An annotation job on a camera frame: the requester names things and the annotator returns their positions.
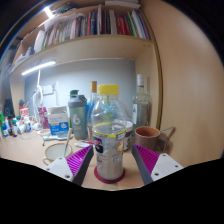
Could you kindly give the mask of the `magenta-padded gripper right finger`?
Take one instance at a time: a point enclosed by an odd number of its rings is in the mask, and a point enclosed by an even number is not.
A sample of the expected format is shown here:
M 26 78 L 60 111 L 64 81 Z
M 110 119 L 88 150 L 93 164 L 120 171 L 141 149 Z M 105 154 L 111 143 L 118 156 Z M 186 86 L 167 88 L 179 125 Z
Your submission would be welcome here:
M 182 169 L 168 154 L 157 154 L 137 144 L 132 146 L 132 155 L 145 185 Z

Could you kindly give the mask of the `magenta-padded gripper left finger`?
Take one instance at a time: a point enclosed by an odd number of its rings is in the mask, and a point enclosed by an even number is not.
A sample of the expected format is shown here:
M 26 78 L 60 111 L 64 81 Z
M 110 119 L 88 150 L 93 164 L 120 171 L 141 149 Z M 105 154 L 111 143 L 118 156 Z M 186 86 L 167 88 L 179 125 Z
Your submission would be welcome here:
M 85 147 L 67 158 L 58 157 L 45 170 L 81 186 L 85 178 L 89 163 L 94 155 L 92 146 Z

